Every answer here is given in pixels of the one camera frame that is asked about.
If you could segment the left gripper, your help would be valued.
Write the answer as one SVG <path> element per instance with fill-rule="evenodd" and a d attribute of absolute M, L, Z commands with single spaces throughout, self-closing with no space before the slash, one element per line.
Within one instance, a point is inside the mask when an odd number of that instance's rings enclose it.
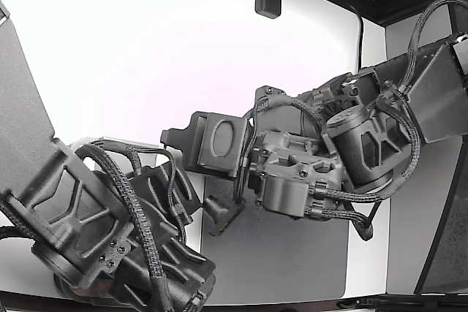
<path fill-rule="evenodd" d="M 201 202 L 182 163 L 176 160 L 175 165 L 175 203 L 185 210 L 179 215 L 179 220 L 186 226 L 193 222 L 192 215 L 201 208 Z M 127 174 L 127 179 L 136 195 L 150 202 L 167 219 L 152 216 L 149 222 L 162 269 L 167 277 L 173 310 L 200 311 L 213 291 L 216 265 L 178 242 L 178 230 L 174 226 L 175 219 L 170 214 L 167 198 L 169 171 L 169 164 L 158 167 L 144 166 L 140 175 L 131 171 Z M 135 246 L 121 260 L 114 273 L 109 295 L 137 311 L 161 311 L 161 307 L 155 306 L 161 298 L 158 293 L 152 291 L 143 249 L 140 246 Z"/>

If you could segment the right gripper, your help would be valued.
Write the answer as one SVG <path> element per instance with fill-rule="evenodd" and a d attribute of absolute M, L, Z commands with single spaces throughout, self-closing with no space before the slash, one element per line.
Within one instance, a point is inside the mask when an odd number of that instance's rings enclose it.
<path fill-rule="evenodd" d="M 247 120 L 218 113 L 193 113 L 185 129 L 164 130 L 160 142 L 182 152 L 188 172 L 233 179 L 247 131 Z M 264 131 L 250 154 L 248 187 L 266 210 L 292 218 L 323 220 L 324 196 L 311 188 L 340 191 L 344 165 L 312 138 Z"/>

